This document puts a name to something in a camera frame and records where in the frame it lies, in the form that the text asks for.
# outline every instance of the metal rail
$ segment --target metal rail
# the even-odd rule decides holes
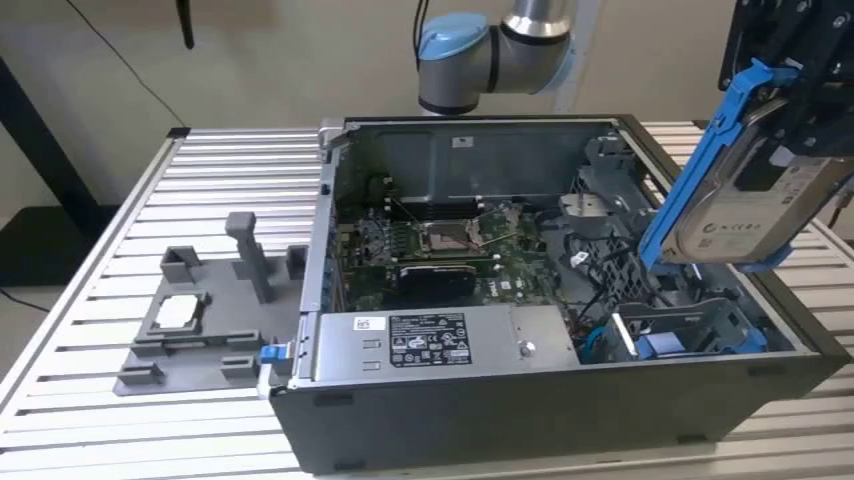
[[[677,162],[687,161],[701,130],[687,122],[646,126]],[[316,153],[316,130],[194,130],[184,141],[167,141],[0,385],[4,480],[308,477],[254,389],[116,397],[112,385],[160,281],[164,247],[192,244],[203,258],[236,257],[222,225],[240,208],[259,217],[267,252],[304,243]],[[794,246],[778,274],[854,353],[854,252],[819,222]],[[846,366],[806,398],[762,408],[714,447],[407,473],[443,479],[843,478],[854,474],[853,411],[854,367]]]

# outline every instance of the motherboard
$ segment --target motherboard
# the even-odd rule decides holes
[[[509,200],[454,210],[474,215],[423,220],[415,207],[390,202],[388,208],[367,209],[354,223],[339,224],[351,310],[566,302],[537,228],[542,211]]]

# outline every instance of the open computer chassis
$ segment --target open computer chassis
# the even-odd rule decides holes
[[[773,273],[643,268],[679,170],[633,117],[326,133],[295,365],[262,379],[307,471],[714,441],[847,362]]]

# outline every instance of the wall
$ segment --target wall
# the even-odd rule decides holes
[[[642,120],[707,119],[722,98],[717,81],[734,2],[599,3],[587,68],[569,108],[633,113]]]
[[[195,1],[192,51],[174,0],[75,3],[194,127],[314,126],[326,116],[420,113],[415,1]],[[474,10],[497,21],[510,3],[434,0],[430,16]],[[120,202],[175,120],[63,0],[0,2],[0,55],[98,199]],[[550,95],[492,95],[480,112],[549,113],[551,107]],[[21,163],[0,142],[0,155]],[[0,190],[17,168],[7,163]],[[35,178],[15,182],[20,191],[43,189]],[[21,197],[17,208],[36,200],[47,199]]]

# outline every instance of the black plastic base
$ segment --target black plastic base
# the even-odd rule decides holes
[[[118,206],[102,207],[103,224]],[[87,238],[63,207],[21,209],[0,231],[0,286],[65,285],[98,238]]]

